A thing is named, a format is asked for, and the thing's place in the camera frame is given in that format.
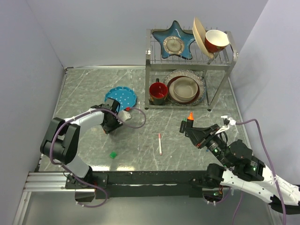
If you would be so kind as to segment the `black orange-tipped highlighter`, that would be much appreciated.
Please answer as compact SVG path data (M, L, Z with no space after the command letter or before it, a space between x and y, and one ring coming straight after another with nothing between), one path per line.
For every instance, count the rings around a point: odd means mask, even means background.
M194 116L193 112L190 112L189 116L186 119L186 127L187 128L192 128L194 123Z

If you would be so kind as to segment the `black green-tipped highlighter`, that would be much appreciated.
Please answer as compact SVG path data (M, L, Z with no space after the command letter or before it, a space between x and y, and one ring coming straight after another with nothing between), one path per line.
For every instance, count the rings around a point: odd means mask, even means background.
M185 132L186 125L187 125L187 118L184 118L184 119L181 121L181 125L180 125L180 133L184 133L184 132Z

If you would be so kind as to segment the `green highlighter cap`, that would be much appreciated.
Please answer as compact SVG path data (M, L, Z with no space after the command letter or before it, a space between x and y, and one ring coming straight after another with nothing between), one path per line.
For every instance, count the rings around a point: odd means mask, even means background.
M117 153L113 151L112 153L110 153L109 156L110 156L110 158L114 159L114 158L116 158Z

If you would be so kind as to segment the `white pink-tipped marker pen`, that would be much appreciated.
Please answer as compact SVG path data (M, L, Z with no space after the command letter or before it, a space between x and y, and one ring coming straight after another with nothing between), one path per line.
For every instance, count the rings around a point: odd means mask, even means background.
M159 145L159 154L162 156L162 143L161 143L161 134L158 134L158 145Z

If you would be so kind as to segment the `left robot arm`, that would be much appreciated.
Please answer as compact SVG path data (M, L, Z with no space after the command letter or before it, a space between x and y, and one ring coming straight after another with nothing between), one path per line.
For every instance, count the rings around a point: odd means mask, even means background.
M53 118L40 145L40 152L61 164L77 178L82 188L93 183L92 168L78 156L78 144L81 135L94 126L100 125L106 134L121 127L116 117L120 103L108 98L103 104L92 106L89 110L67 119Z

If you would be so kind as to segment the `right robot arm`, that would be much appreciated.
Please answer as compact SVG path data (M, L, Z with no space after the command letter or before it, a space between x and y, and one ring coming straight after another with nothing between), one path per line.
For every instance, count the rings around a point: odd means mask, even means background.
M273 175L242 140L228 144L227 134L219 130L217 124L193 127L191 121L181 123L180 132L196 148L206 148L220 162L208 165L205 175L196 180L199 185L207 188L229 186L260 198L277 212L299 214L300 187Z

